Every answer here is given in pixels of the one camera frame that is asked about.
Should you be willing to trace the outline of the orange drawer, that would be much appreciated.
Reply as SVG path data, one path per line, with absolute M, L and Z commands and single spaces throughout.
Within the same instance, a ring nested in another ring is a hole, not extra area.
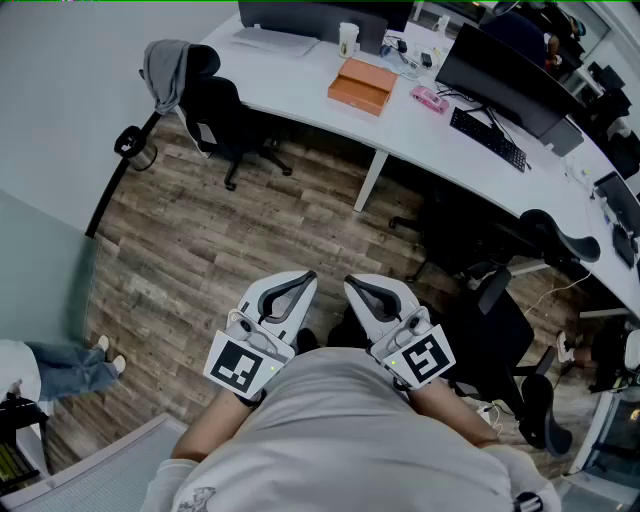
M 328 97 L 346 105 L 380 116 L 391 92 L 387 89 L 339 75 L 328 88 Z

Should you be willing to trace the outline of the grey hoodie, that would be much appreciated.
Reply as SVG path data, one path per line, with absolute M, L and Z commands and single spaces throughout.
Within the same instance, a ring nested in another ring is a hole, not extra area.
M 142 75 L 155 111 L 161 115 L 172 111 L 182 97 L 190 47 L 188 41 L 162 39 L 149 43 L 145 49 Z

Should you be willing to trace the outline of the black monitor with grey base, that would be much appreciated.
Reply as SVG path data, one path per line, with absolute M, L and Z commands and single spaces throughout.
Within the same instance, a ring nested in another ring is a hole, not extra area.
M 244 27 L 259 26 L 325 42 L 339 42 L 342 23 L 354 25 L 359 49 L 374 55 L 380 51 L 388 26 L 379 15 L 332 3 L 239 1 L 238 5 Z

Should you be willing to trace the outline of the black shelf cart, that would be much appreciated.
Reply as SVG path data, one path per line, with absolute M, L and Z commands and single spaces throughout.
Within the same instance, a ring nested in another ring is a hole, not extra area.
M 48 416 L 32 400 L 9 393 L 0 402 L 0 496 L 41 475 L 37 463 L 18 444 L 18 432 L 43 427 Z

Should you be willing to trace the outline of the frosted glass partition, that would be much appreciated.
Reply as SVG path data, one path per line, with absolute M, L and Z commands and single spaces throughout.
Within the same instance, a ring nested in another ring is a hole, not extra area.
M 0 190 L 0 338 L 85 340 L 97 242 Z

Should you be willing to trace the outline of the pink wipes pack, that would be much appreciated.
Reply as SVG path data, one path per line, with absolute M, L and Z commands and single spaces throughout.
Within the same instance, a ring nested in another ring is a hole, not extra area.
M 410 91 L 410 96 L 440 115 L 443 115 L 449 108 L 449 103 L 446 99 L 424 86 L 418 85 L 414 87 Z

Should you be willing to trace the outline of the person's right forearm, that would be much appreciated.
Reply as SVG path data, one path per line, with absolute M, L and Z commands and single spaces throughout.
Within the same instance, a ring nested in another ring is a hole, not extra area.
M 500 443 L 490 424 L 440 378 L 410 390 L 408 398 L 416 413 L 445 424 L 477 448 Z

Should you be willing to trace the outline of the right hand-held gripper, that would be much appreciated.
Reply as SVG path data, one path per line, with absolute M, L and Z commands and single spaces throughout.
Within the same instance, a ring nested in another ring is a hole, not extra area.
M 420 389 L 455 365 L 442 327 L 431 324 L 427 308 L 418 307 L 404 282 L 379 274 L 352 274 L 344 279 L 344 289 L 374 343 L 370 355 L 399 386 Z

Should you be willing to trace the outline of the person's left forearm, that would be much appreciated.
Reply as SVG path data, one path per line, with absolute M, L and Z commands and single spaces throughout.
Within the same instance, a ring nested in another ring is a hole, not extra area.
M 183 433 L 171 458 L 202 462 L 237 433 L 251 412 L 251 407 L 223 389 Z

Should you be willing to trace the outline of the white desk leg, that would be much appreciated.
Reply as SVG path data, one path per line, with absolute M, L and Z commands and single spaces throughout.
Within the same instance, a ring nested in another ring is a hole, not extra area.
M 360 188 L 358 197 L 353 206 L 356 212 L 361 212 L 379 178 L 381 171 L 388 158 L 388 153 L 382 150 L 375 152 L 374 158 L 369 166 L 365 180 Z

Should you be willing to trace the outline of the white paper cup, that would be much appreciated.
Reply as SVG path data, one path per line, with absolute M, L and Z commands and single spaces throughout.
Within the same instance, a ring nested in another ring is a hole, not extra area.
M 356 51 L 359 27 L 354 23 L 341 22 L 339 25 L 339 55 L 350 58 Z

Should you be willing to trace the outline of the person's grey shirt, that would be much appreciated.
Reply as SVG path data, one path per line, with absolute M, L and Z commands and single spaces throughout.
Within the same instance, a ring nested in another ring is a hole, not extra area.
M 252 412 L 237 433 L 202 462 L 162 462 L 140 512 L 513 512 L 522 492 L 561 512 L 528 454 L 416 413 L 363 350 L 297 356 L 238 399 Z

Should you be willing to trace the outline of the grey rectangular plate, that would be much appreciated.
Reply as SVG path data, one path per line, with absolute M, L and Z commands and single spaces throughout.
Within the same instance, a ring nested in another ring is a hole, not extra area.
M 584 142 L 582 130 L 568 117 L 547 130 L 538 141 L 558 157 L 565 157 Z

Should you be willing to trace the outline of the white floor charger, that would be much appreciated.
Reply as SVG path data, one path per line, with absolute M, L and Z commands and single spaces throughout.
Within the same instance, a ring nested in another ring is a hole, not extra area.
M 500 409 L 497 404 L 480 406 L 476 412 L 492 427 L 497 435 L 501 434 L 503 424 L 500 421 Z

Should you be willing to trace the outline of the black monitor with black stand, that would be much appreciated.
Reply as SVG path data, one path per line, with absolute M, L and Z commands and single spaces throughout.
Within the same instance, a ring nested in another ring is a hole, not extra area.
M 469 24 L 461 27 L 436 81 L 494 108 L 536 138 L 582 111 L 545 67 Z

